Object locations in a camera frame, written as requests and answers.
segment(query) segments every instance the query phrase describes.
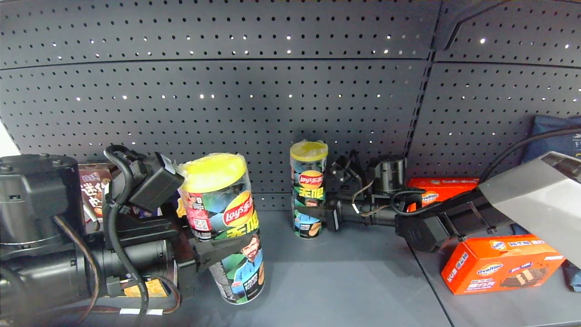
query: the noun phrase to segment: qr code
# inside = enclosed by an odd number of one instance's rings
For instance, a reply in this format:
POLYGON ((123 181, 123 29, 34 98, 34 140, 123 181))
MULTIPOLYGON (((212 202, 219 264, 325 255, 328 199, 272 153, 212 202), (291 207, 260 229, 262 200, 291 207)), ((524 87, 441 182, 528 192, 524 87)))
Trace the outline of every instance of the qr code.
POLYGON ((210 230, 210 227, 208 226, 208 221, 203 219, 194 219, 193 228, 197 230, 210 230))

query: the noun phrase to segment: cylindrical can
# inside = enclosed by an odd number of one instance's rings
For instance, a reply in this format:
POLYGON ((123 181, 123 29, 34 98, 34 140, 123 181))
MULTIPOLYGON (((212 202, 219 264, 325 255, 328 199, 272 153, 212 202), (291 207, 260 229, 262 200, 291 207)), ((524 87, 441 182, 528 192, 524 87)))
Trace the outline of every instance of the cylindrical can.
POLYGON ((227 302, 251 301, 264 286, 264 263, 246 160, 241 155, 210 154, 180 165, 180 172, 185 178, 181 201, 199 241, 253 234, 240 252, 209 269, 227 302))
POLYGON ((313 239, 321 231, 321 221, 301 214, 296 207, 316 207, 325 202, 323 173, 329 147, 323 141, 301 141, 290 147, 292 179, 292 211, 295 234, 302 239, 313 239))

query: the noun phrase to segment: pegboard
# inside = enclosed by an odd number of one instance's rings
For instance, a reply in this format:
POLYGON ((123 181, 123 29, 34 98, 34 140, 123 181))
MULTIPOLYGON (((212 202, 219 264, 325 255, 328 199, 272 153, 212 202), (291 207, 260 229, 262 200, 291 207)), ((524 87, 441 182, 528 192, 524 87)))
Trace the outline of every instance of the pegboard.
MULTIPOLYGON (((408 155, 409 177, 480 176, 530 132, 534 115, 581 115, 581 69, 434 63, 408 155)), ((515 152, 503 172, 520 163, 515 152)))
POLYGON ((289 149, 403 154, 427 61, 116 62, 1 71, 1 119, 23 153, 80 162, 125 144, 177 162, 238 152, 255 192, 288 191, 289 149))
POLYGON ((439 26, 435 60, 581 66, 581 2, 494 3, 476 2, 460 16, 453 10, 458 5, 444 3, 442 21, 450 16, 459 21, 439 26))
POLYGON ((1 68, 168 59, 428 57, 438 1, 14 1, 1 68))

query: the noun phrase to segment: chocolate snack box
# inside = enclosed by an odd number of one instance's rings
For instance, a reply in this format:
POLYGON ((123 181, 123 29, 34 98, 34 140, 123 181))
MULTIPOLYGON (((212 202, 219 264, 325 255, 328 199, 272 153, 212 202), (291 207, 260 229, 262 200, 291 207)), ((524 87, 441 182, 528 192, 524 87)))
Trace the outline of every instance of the chocolate snack box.
MULTIPOLYGON (((422 194, 422 207, 433 203, 447 200, 460 193, 470 191, 478 185, 478 178, 436 178, 436 177, 416 177, 410 179, 409 187, 417 187, 426 190, 422 194)), ((415 203, 411 204, 408 212, 414 211, 415 203)))
POLYGON ((454 294, 542 285, 565 258, 534 235, 481 237, 458 244, 442 270, 454 294))

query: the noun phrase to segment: ovaltine logo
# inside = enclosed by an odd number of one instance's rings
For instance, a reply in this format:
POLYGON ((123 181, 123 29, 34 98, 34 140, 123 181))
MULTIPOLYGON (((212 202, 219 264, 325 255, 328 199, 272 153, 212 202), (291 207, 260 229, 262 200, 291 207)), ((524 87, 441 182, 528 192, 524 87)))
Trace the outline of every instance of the ovaltine logo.
POLYGON ((254 205, 250 191, 244 191, 230 202, 224 211, 226 226, 242 226, 252 217, 254 205))
POLYGON ((493 273, 497 272, 500 268, 502 268, 503 264, 500 262, 492 262, 491 264, 487 264, 484 267, 480 268, 476 273, 481 276, 488 276, 492 275, 493 273))
POLYGON ((493 249, 499 250, 499 251, 504 251, 507 249, 507 246, 504 244, 504 242, 501 242, 501 241, 490 241, 490 246, 493 249))
POLYGON ((316 190, 323 184, 323 174, 316 170, 307 170, 299 176, 299 183, 308 190, 316 190))
POLYGON ((438 196, 438 193, 434 191, 428 191, 422 195, 422 203, 432 203, 436 201, 438 196))

